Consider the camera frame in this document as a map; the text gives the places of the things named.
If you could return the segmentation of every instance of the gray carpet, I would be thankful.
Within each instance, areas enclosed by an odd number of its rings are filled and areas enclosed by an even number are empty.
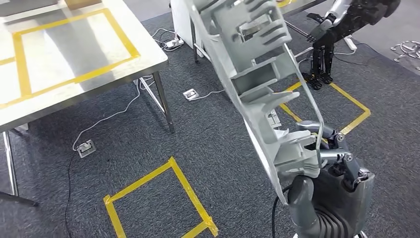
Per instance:
[[[304,13],[291,19],[308,31],[313,23]],[[154,32],[170,29],[170,13],[143,22]],[[292,32],[294,52],[309,45]],[[337,52],[346,50],[339,43]],[[202,95],[222,86],[211,64],[199,64],[187,46],[168,53],[169,66],[161,72],[176,133],[151,98],[141,97],[121,115],[83,134],[98,151],[84,159],[71,150],[79,131],[123,109],[136,95],[127,84],[30,123],[22,137],[12,135],[16,173],[22,196],[41,202],[39,208],[0,201],[0,232],[5,238],[68,237],[64,210],[68,195],[67,166],[71,169],[69,229],[74,238],[115,237],[103,197],[114,195],[174,156],[182,172],[214,223],[219,237],[270,237],[274,192],[262,169],[241,116],[224,93],[187,102],[182,92],[195,88]],[[417,162],[419,77],[360,45],[353,56],[341,56],[369,67],[334,61],[335,82],[370,108],[372,115],[348,135],[354,154],[364,158],[377,175],[366,233],[370,238],[416,238],[420,202],[420,166]],[[302,71],[308,70],[302,63]],[[274,87],[284,90],[296,79]],[[313,92],[324,119],[343,128],[362,111],[330,86]],[[288,104],[297,115],[314,119],[305,96]],[[293,119],[281,109],[279,117],[289,128]],[[4,149],[0,147],[0,189],[8,190]],[[139,187],[115,202],[128,237],[180,237],[201,220],[172,171]],[[278,206],[277,236],[292,237],[286,207]],[[199,237],[212,237],[205,230]]]

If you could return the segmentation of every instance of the yellow tape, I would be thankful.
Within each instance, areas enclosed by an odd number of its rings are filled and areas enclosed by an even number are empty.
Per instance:
[[[64,20],[55,21],[55,22],[44,24],[44,25],[41,25],[41,26],[29,28],[29,29],[26,29],[26,30],[23,30],[23,31],[16,32],[16,33],[14,33],[14,35],[24,35],[24,34],[27,34],[27,33],[34,32],[34,31],[53,28],[53,27],[56,27],[56,26],[67,24],[67,23],[72,22],[72,21],[77,21],[77,20],[81,20],[83,18],[87,18],[87,17],[93,16],[93,15],[96,15],[96,14],[104,13],[106,10],[108,10],[108,9],[104,8],[104,9],[88,12],[86,14],[70,17],[70,18],[67,18],[67,19],[64,19]]]
[[[152,171],[151,173],[147,174],[143,178],[137,180],[136,182],[132,183],[131,185],[127,186],[120,192],[118,192],[113,197],[110,197],[109,195],[104,197],[104,203],[106,206],[106,210],[108,211],[109,217],[111,219],[112,225],[114,226],[115,232],[117,233],[118,237],[125,238],[125,233],[122,228],[121,222],[118,218],[118,215],[115,211],[114,205],[112,204],[114,201],[122,198],[123,196],[127,195],[128,193],[132,192],[133,190],[137,189],[141,185],[147,183],[154,177],[160,175],[161,173],[165,172],[169,168],[172,168],[175,172],[178,180],[182,184],[182,187],[184,188],[185,192],[187,193],[188,197],[190,198],[191,202],[193,203],[194,207],[196,208],[197,212],[199,213],[200,217],[202,218],[202,222],[198,224],[196,227],[194,227],[192,230],[187,232],[183,238],[193,238],[197,236],[199,233],[201,233],[203,230],[208,228],[214,237],[218,234],[218,228],[214,224],[211,217],[207,214],[206,210],[204,209],[203,205],[199,201],[198,197],[194,193],[193,189],[191,188],[190,184],[188,183],[187,179],[185,178],[184,174],[182,173],[181,169],[177,165],[175,159],[171,157],[168,162],[156,170]]]
[[[112,196],[109,199],[109,202],[114,202],[114,201],[124,197],[125,195],[129,194],[130,192],[132,192],[136,188],[142,186],[143,184],[147,183],[148,181],[150,181],[154,177],[160,175],[161,173],[163,173],[166,170],[168,170],[169,168],[171,168],[171,165],[172,164],[170,162],[168,162],[168,163],[160,166],[159,168],[155,169],[154,171],[152,171],[148,175],[144,176],[143,178],[141,178],[141,179],[135,181],[134,183],[132,183],[131,185],[127,186],[125,189],[121,190],[116,195]]]
[[[12,63],[14,61],[15,61],[15,57],[11,57],[11,58],[8,58],[8,59],[2,59],[2,60],[0,60],[0,65]]]
[[[295,89],[299,88],[301,86],[300,82],[297,82],[293,84],[292,86],[288,87],[285,91],[294,91]]]
[[[124,44],[127,51],[130,53],[131,57],[132,58],[139,57],[140,53],[137,51],[136,47],[134,47],[133,43],[131,43],[130,39],[127,37],[125,32],[122,30],[121,26],[118,24],[118,22],[116,21],[116,19],[112,15],[112,13],[109,11],[109,9],[105,8],[105,9],[103,9],[103,12],[104,12],[108,22],[110,23],[110,25],[114,29],[115,33],[117,34],[117,36],[119,37],[121,42]]]
[[[32,94],[31,83],[29,82],[28,68],[26,67],[25,52],[23,50],[22,37],[13,34],[14,53],[16,57],[17,75],[19,78],[20,96],[25,97]]]
[[[278,1],[277,2],[277,7],[284,7],[287,6],[289,4],[291,4],[292,2],[295,2],[296,0],[283,0],[283,1]]]
[[[196,208],[197,212],[199,213],[203,221],[206,223],[207,227],[210,229],[213,236],[216,237],[218,228],[214,224],[211,217],[207,214],[206,210],[204,209],[203,205],[201,204],[198,197],[194,193],[193,189],[191,188],[190,184],[188,183],[187,179],[185,178],[184,174],[182,173],[181,169],[176,163],[175,159],[171,157],[169,159],[169,163],[171,163],[173,171],[175,172],[176,176],[181,182],[182,187],[184,187],[184,190],[187,192],[187,195],[190,198],[191,202],[193,203],[194,207]]]
[[[113,64],[110,64],[108,66],[93,70],[91,72],[85,73],[83,75],[77,76],[73,79],[70,79],[68,81],[53,85],[51,87],[48,87],[46,89],[40,90],[38,92],[34,92],[32,93],[32,89],[31,89],[31,84],[30,84],[30,80],[29,80],[29,74],[28,74],[28,69],[27,69],[27,65],[26,65],[26,57],[25,57],[25,52],[23,49],[23,42],[22,42],[22,35],[23,34],[27,34],[27,33],[31,33],[34,31],[39,31],[39,30],[44,30],[44,29],[48,29],[48,28],[52,28],[52,27],[56,27],[56,26],[60,26],[72,21],[77,21],[83,18],[87,18],[96,14],[101,14],[103,13],[106,17],[106,19],[108,20],[109,24],[111,25],[111,27],[113,28],[113,30],[115,31],[115,33],[117,34],[117,36],[119,37],[119,39],[121,40],[121,42],[123,43],[123,45],[125,46],[125,48],[127,49],[128,53],[130,54],[130,58],[128,59],[124,59],[120,62],[116,62]],[[97,77],[99,75],[102,75],[104,73],[107,73],[109,71],[111,71],[112,69],[114,69],[115,67],[126,63],[134,58],[137,58],[140,56],[140,53],[137,51],[136,47],[131,43],[130,39],[127,37],[127,35],[124,33],[124,31],[122,30],[122,28],[119,26],[118,22],[116,21],[116,19],[113,17],[112,13],[110,12],[110,10],[108,8],[104,8],[104,9],[100,9],[100,10],[96,10],[96,11],[92,11],[86,14],[82,14],[79,16],[74,16],[68,19],[64,19],[61,21],[56,21],[56,22],[52,22],[49,24],[45,24],[45,25],[41,25],[41,26],[37,26],[34,28],[30,28],[27,30],[23,30],[23,31],[19,31],[19,32],[15,32],[12,34],[13,36],[13,43],[14,43],[14,48],[15,48],[15,55],[16,55],[16,65],[17,65],[17,71],[18,71],[18,78],[19,78],[19,86],[20,86],[20,92],[21,92],[21,97],[17,98],[15,100],[12,100],[8,103],[4,103],[4,104],[0,104],[0,109],[6,108],[10,105],[16,104],[16,103],[20,103],[23,102],[27,99],[33,98],[33,97],[37,97],[39,95],[42,95],[44,93],[47,93],[51,90],[57,89],[59,87],[65,86],[67,84],[70,83],[80,83],[86,80],[89,80],[91,78]],[[12,59],[14,58],[9,58],[9,59],[4,59],[0,61],[0,65],[1,63],[5,62],[9,62],[10,60],[13,61]]]
[[[200,234],[206,228],[207,228],[206,222],[202,221],[200,224],[198,224],[196,227],[190,230],[187,234],[183,235],[182,238],[194,238],[198,236],[198,234]]]
[[[348,98],[350,101],[352,101],[354,104],[356,104],[358,107],[360,107],[362,110],[364,110],[364,113],[362,113],[359,117],[357,117],[354,121],[352,121],[350,124],[348,124],[345,128],[341,130],[341,133],[347,134],[351,130],[353,130],[356,126],[358,126],[361,122],[363,122],[367,117],[370,116],[370,110],[369,108],[365,107],[362,103],[357,101],[355,98],[350,96],[347,92],[345,92],[343,89],[338,87],[335,83],[330,83],[331,87],[333,87],[335,90],[343,94],[344,97]]]
[[[115,233],[117,234],[117,237],[125,238],[126,237],[125,232],[122,228],[117,212],[115,211],[115,207],[112,204],[112,202],[110,202],[109,200],[110,200],[109,195],[104,197],[105,207],[106,207],[106,210],[108,211],[109,218],[111,219],[112,225],[114,226]]]
[[[287,112],[287,114],[291,115],[293,117],[293,119],[295,119],[295,121],[297,122],[301,122],[302,119],[300,119],[296,114],[294,114],[287,106],[286,104],[282,103],[280,104],[280,107]]]
[[[337,90],[339,93],[341,93],[344,97],[352,101],[354,104],[356,104],[358,107],[360,107],[364,112],[358,116],[354,121],[352,121],[350,124],[348,124],[345,128],[343,128],[340,132],[343,134],[349,133],[351,130],[353,130],[356,126],[358,126],[360,123],[362,123],[367,117],[370,116],[370,110],[365,105],[357,101],[355,98],[350,96],[346,91],[338,87],[335,83],[330,83],[331,87],[333,87],[335,90]],[[300,82],[297,82],[287,88],[285,91],[293,91],[301,86]],[[300,119],[296,114],[294,114],[285,104],[279,105],[287,114],[289,114],[295,121],[300,122],[302,119]]]

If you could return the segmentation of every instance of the white cable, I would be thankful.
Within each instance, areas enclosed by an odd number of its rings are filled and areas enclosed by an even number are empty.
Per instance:
[[[163,31],[168,31],[168,32],[171,32],[171,33],[173,33],[173,34],[175,34],[175,32],[174,31],[169,31],[169,30],[166,30],[165,28],[159,28],[158,30],[156,30],[156,32],[152,35],[152,37],[153,36],[155,36],[160,30],[163,30]]]
[[[303,60],[301,60],[301,61],[299,61],[298,62],[298,66],[300,66],[301,65],[301,63],[303,62],[303,61],[305,61],[305,60],[309,60],[310,58],[306,58],[306,59],[303,59]]]
[[[353,52],[351,52],[351,53],[334,53],[334,54],[335,54],[335,55],[351,56],[351,55],[353,55],[354,53],[356,53],[356,51],[353,51]]]
[[[128,110],[128,107],[131,105],[131,103],[132,103],[132,102],[134,102],[134,100],[136,100],[137,98],[139,98],[139,97],[140,97],[139,81],[138,81],[138,80],[136,81],[136,88],[137,88],[137,93],[138,93],[138,94],[137,94],[137,96],[136,96],[135,98],[133,98],[133,99],[132,99],[132,100],[128,103],[128,105],[127,105],[127,107],[125,108],[125,110],[120,111],[120,112],[117,112],[117,113],[114,113],[113,115],[111,115],[111,116],[109,116],[109,117],[107,117],[107,118],[101,119],[101,120],[99,120],[97,123],[93,124],[93,126],[89,127],[88,129],[85,129],[85,130],[81,131],[81,132],[79,133],[79,135],[77,136],[76,140],[74,141],[73,146],[71,147],[71,148],[73,149],[73,151],[77,151],[77,148],[74,148],[74,146],[76,145],[76,143],[77,143],[77,141],[79,140],[80,136],[81,136],[84,132],[86,132],[86,131],[88,131],[88,130],[92,129],[93,127],[95,127],[97,124],[99,124],[100,122],[102,122],[102,121],[104,121],[104,120],[108,120],[108,119],[110,119],[110,118],[111,118],[111,117],[113,117],[113,116],[116,116],[116,115],[118,115],[118,114],[121,114],[121,113],[126,112],[126,111]]]
[[[223,91],[224,91],[224,89],[223,89],[223,90],[220,90],[220,91],[213,91],[213,92],[209,92],[209,94],[205,95],[204,97],[194,98],[194,99],[191,99],[190,101],[194,101],[194,100],[198,100],[198,99],[206,98],[206,97],[208,97],[208,96],[209,96],[210,94],[212,94],[212,93],[221,93],[221,92],[223,92]]]
[[[153,78],[153,76],[149,76],[149,78],[143,78],[144,79],[144,81],[148,81],[148,80],[151,80]],[[155,81],[153,81],[151,84],[148,84],[147,86],[151,86],[152,84],[154,84],[155,83]],[[144,88],[142,88],[142,82],[140,81],[140,89],[141,90],[145,90],[146,89],[146,87],[144,87]]]
[[[164,47],[164,48],[163,48],[163,50],[164,50],[164,51],[169,51],[169,52],[171,52],[171,51],[174,51],[174,50],[178,49],[178,48],[179,48],[179,47],[181,47],[181,46],[182,46],[182,45],[177,46],[177,47],[175,47],[175,48],[173,48],[173,49],[168,49],[168,48]]]

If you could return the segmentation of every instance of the stainless steel tabletop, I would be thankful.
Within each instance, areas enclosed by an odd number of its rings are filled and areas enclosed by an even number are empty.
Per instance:
[[[0,18],[0,131],[163,69],[167,56],[122,0]]]

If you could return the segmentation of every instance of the robotic arm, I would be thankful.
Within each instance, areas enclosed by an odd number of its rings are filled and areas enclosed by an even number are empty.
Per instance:
[[[275,1],[184,1],[226,94],[244,118],[279,200],[290,207],[298,237],[359,235],[366,220],[374,174],[351,154],[343,134],[324,126],[287,47],[291,37]],[[367,1],[337,0],[325,18],[313,15],[320,25],[309,39],[315,41],[314,45],[328,42],[333,46],[340,37],[385,16],[385,1],[394,0]],[[376,14],[379,5],[383,6],[381,14]],[[251,38],[244,39],[241,26],[261,18],[266,23]],[[255,59],[267,53],[271,58],[256,63]],[[319,121],[303,121],[293,132],[272,128],[267,118],[279,104],[299,96],[299,92],[274,92],[270,88],[290,75],[301,82]],[[280,181],[290,179],[293,182],[286,199]]]
[[[298,130],[316,131],[314,121],[297,123]],[[325,127],[321,157],[327,161],[319,176],[297,176],[288,193],[289,209],[299,238],[363,237],[362,228],[372,196],[374,174],[348,150],[345,136]]]
[[[325,17],[310,13],[308,17],[319,23],[307,40],[313,43],[312,69],[305,74],[306,81],[315,90],[329,84],[331,77],[334,44],[364,26],[375,25],[382,18],[389,17],[401,0],[336,0]]]

